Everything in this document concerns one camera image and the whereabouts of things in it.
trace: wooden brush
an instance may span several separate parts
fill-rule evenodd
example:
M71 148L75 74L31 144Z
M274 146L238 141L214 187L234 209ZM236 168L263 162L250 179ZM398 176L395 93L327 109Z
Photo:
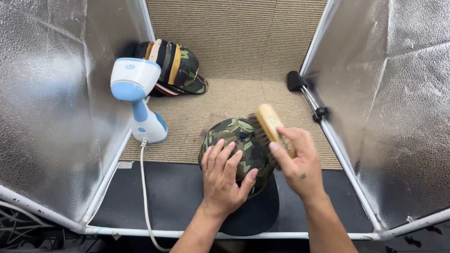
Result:
M254 128L256 141L261 145L267 153L269 163L276 169L281 169L275 157L270 152L269 143L276 142L282 145L289 153L289 156L295 158L296 152L291 141L285 136L280 136L277 127L283 127L275 110L270 104L262 104L255 109L255 113L248 116L250 124Z

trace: finger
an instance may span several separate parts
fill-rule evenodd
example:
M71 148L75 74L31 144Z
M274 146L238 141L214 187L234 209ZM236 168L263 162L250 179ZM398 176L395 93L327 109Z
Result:
M203 153L203 158L202 158L202 162L200 163L200 165L202 166L202 172L206 173L206 171L208 170L208 157L209 154L211 153L212 147L209 146L208 149L206 149L205 153Z
M238 163L241 161L242 158L242 150L236 151L236 153L228 159L225 163L224 173L223 176L230 180L230 181L236 181L236 170L238 169Z
M224 172L225 163L228 160L228 157L230 157L231 152L234 150L235 146L236 143L234 143L234 141L230 142L228 146L224 147L224 149L217 156L216 164L214 165L214 171L218 175L222 176L222 173Z
M278 127L277 131L291 140L297 156L300 156L305 151L315 149L311 134L306 130L296 127Z
M247 173L244 180L241 183L241 187L239 188L238 196L239 199L245 201L247 199L250 190L255 185L256 175L258 174L258 169L252 169Z
M208 157L208 174L212 173L214 171L214 166L216 165L216 158L219 155L219 153L222 151L222 148L224 146L225 140L220 139L214 148L212 148L209 157Z
M270 142L269 148L272 155L275 157L275 159L277 159L277 162L280 164L283 172L288 172L294 168L295 164L283 146L279 145L276 142Z

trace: forearm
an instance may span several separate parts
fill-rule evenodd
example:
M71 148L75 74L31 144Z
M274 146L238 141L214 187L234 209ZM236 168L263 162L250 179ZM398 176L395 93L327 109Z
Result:
M186 231L184 231L170 252L209 252L223 221L224 219L222 218L209 215L203 205L200 205Z
M334 211L327 194L320 199L308 201L304 205L312 253L358 252Z

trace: black mat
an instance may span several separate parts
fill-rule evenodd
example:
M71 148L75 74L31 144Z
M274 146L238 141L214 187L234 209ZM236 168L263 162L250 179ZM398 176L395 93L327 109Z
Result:
M183 231L203 198L202 173L196 164L144 162L150 222L154 230ZM323 170L324 187L348 233L373 232L344 171ZM302 201L287 185L282 172L274 173L279 214L267 232L307 232ZM147 229L143 209L140 165L117 169L91 226Z

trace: brush bristles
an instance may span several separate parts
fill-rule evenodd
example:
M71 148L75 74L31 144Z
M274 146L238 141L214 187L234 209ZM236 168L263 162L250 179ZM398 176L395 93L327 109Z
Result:
M256 115L254 113L250 114L248 116L248 120L250 121L250 124L252 125L255 133L255 139L259 145L265 150L265 153L267 155L267 158L269 158L269 164L272 165L275 169L281 170L280 165L278 164L277 159L272 155L269 148L269 137L267 137L266 132L262 128L261 124L259 123L258 119L256 118Z

